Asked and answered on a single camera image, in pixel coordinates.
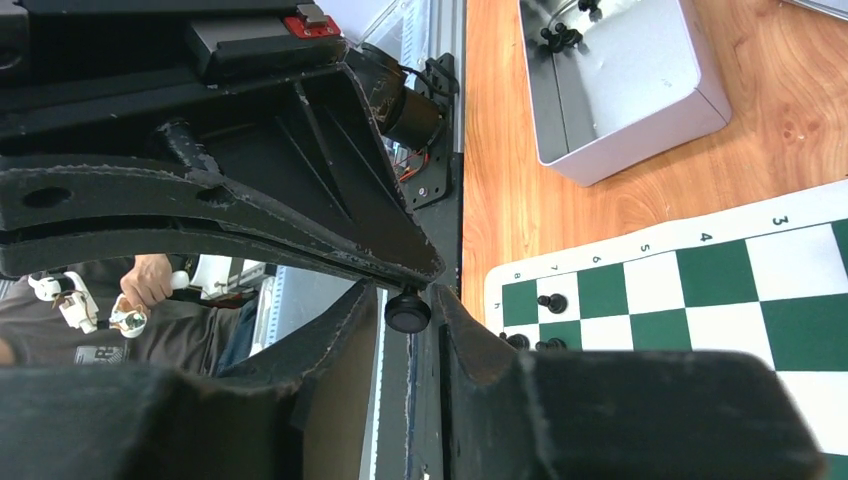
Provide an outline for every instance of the wooden table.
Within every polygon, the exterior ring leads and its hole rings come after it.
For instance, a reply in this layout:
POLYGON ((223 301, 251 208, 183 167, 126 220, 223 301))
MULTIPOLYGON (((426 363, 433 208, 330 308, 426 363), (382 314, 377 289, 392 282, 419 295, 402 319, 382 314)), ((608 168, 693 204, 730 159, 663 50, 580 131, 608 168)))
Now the wooden table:
POLYGON ((696 0, 730 125, 589 188, 539 165, 518 0, 467 0, 462 300, 493 267, 848 174, 848 22, 778 0, 696 0))

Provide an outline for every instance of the person's hand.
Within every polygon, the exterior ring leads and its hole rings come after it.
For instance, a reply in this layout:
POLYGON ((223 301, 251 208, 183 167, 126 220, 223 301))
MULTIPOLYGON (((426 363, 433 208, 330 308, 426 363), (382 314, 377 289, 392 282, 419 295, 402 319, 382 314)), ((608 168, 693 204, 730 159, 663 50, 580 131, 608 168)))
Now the person's hand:
POLYGON ((149 310, 174 293, 171 273, 171 262, 166 255, 136 255, 135 266, 121 279, 121 291, 133 307, 149 310))

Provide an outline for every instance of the green square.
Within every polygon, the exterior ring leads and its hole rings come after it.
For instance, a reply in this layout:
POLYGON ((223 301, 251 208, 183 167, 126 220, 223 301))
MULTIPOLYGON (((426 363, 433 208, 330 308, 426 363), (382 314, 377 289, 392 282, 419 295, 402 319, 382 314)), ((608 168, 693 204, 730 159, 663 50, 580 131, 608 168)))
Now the green square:
POLYGON ((504 285, 503 309, 504 327, 538 323, 539 307, 536 303, 536 280, 504 285))
POLYGON ((580 318, 627 315, 624 266, 620 263, 577 272, 580 318))
POLYGON ((848 294, 761 305, 777 371, 848 371, 848 294))
POLYGON ((565 342, 569 350, 583 350, 583 336, 580 333, 580 322, 540 323, 539 338, 547 342, 552 338, 565 342))
POLYGON ((833 228, 833 236, 836 237, 836 244, 839 245, 839 253, 842 255, 842 265, 845 266, 845 271, 848 272, 848 220, 840 220, 830 224, 833 228))
POLYGON ((848 480, 848 457, 825 453, 824 458, 827 461, 827 475, 822 480, 848 480))
POLYGON ((757 301, 757 285, 744 240, 677 251, 687 307, 757 301))
POLYGON ((630 315, 634 350, 692 350, 686 310, 630 315))

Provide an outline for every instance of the red wire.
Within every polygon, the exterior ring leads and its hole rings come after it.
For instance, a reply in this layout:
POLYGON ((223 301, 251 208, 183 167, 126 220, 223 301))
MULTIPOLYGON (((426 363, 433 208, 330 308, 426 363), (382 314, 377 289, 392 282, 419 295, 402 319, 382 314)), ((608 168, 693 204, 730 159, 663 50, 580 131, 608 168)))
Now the red wire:
POLYGON ((411 172, 406 172, 403 175, 401 175, 400 178, 398 178, 398 182, 405 182, 405 181, 409 180, 410 178, 414 177, 415 175, 417 175, 418 172, 420 172, 424 167, 427 166, 427 163, 429 161, 430 161, 430 154, 429 153, 424 154, 424 161, 421 162, 421 166, 416 168, 415 170, 413 170, 411 172))

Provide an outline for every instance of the mounting bracket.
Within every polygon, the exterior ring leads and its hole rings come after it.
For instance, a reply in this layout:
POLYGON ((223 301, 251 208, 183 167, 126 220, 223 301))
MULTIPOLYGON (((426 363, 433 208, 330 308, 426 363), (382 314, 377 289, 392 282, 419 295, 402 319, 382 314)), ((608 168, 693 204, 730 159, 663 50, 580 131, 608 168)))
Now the mounting bracket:
MULTIPOLYGON (((452 188, 450 165, 454 153, 453 118, 458 93, 454 56, 446 53, 436 60, 428 60, 422 73, 436 88, 449 92, 450 96, 434 94, 420 78, 415 81, 414 90, 438 105, 443 127, 426 149, 430 156, 426 167, 403 183, 407 205, 411 205, 413 210, 442 200, 452 188)), ((424 153, 410 157, 409 162, 413 168, 420 166, 424 162, 424 153)))

